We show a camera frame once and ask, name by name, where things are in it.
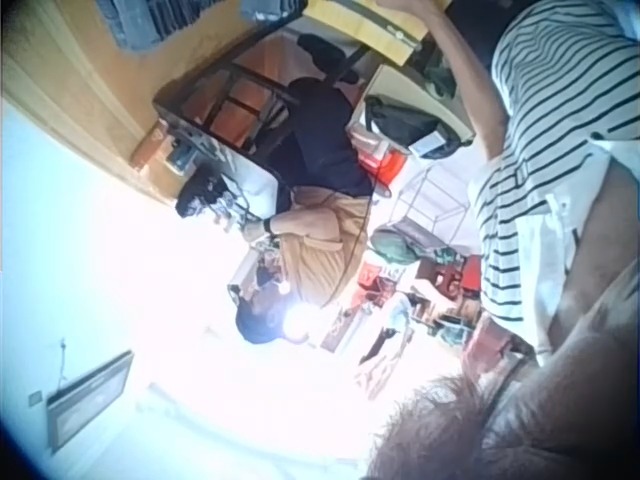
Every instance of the bag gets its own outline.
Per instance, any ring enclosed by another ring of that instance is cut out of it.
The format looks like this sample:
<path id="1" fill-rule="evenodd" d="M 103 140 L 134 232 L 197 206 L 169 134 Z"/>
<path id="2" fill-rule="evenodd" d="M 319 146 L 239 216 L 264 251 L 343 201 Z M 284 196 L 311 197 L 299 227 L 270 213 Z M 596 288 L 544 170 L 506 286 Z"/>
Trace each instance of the bag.
<path id="1" fill-rule="evenodd" d="M 420 158 L 446 158 L 461 146 L 458 134 L 435 115 L 375 95 L 365 97 L 364 103 L 367 130 L 375 133 L 375 125 L 380 133 L 401 147 L 409 149 L 430 134 L 442 137 L 444 144 L 419 155 Z"/>

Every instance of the framed picture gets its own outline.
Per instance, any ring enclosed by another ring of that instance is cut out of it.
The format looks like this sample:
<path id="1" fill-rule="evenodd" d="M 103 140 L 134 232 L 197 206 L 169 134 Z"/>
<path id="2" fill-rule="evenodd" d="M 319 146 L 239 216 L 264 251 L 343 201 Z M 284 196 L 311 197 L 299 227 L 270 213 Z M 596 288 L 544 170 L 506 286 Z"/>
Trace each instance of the framed picture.
<path id="1" fill-rule="evenodd" d="M 133 352 L 118 355 L 47 399 L 49 446 L 56 453 L 124 391 Z"/>

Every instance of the table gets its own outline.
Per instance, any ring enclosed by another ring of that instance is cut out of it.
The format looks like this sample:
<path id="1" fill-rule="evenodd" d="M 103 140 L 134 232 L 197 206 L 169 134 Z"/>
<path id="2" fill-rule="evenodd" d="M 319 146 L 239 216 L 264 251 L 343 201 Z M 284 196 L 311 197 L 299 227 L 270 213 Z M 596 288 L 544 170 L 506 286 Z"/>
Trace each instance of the table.
<path id="1" fill-rule="evenodd" d="M 154 99 L 154 108 L 159 117 L 168 125 L 169 135 L 175 138 L 174 152 L 181 160 L 207 162 L 225 179 L 232 193 L 242 197 L 246 210 L 258 218 L 268 218 L 276 212 L 279 175 L 266 164 L 269 153 L 290 132 L 296 121 L 296 113 L 289 115 L 280 124 L 287 106 L 298 104 L 286 86 L 243 66 L 238 59 L 271 34 L 299 18 L 291 15 L 285 19 L 262 26 L 233 48 L 205 67 L 197 76 L 182 82 L 179 89 L 161 91 Z M 333 85 L 348 72 L 367 52 L 362 45 L 334 71 L 323 79 L 324 84 Z M 222 81 L 215 91 L 210 107 L 202 118 L 194 118 L 185 113 L 185 105 L 203 84 L 220 75 Z M 268 92 L 265 106 L 258 110 L 233 96 L 233 87 L 238 82 L 249 82 Z M 255 117 L 251 135 L 240 146 L 232 139 L 224 138 L 212 129 L 223 105 L 231 103 L 235 107 Z M 268 131 L 264 141 L 257 147 L 254 140 L 261 132 Z"/>
<path id="2" fill-rule="evenodd" d="M 451 0 L 437 0 L 444 10 Z M 421 48 L 427 34 L 412 15 L 379 7 L 375 0 L 309 0 L 304 15 L 368 45 L 397 65 Z"/>

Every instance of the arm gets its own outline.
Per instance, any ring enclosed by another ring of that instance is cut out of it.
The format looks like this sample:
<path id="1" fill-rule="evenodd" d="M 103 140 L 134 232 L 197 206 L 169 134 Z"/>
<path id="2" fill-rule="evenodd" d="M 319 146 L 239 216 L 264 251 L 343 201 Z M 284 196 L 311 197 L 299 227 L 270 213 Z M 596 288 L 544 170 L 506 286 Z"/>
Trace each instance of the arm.
<path id="1" fill-rule="evenodd" d="M 290 210 L 276 215 L 271 218 L 271 231 L 275 235 L 290 233 L 316 240 L 340 239 L 338 219 L 328 208 Z M 244 238 L 249 243 L 265 235 L 263 222 L 250 223 L 244 229 Z"/>
<path id="2" fill-rule="evenodd" d="M 378 0 L 419 18 L 446 57 L 473 128 L 489 160 L 503 151 L 508 115 L 488 72 L 433 0 Z"/>

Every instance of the striped shirt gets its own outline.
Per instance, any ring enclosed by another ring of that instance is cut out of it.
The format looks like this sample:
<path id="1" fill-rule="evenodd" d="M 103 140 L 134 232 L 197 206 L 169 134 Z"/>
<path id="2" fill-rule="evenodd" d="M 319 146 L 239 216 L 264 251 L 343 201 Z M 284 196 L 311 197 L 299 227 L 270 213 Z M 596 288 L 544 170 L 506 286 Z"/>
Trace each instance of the striped shirt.
<path id="1" fill-rule="evenodd" d="M 482 301 L 534 346 L 548 325 L 527 318 L 548 322 L 555 313 L 609 165 L 593 135 L 640 138 L 640 49 L 611 4 L 540 0 L 507 28 L 493 59 L 510 121 L 502 158 L 469 188 L 483 243 Z M 640 154 L 634 162 L 637 171 Z"/>

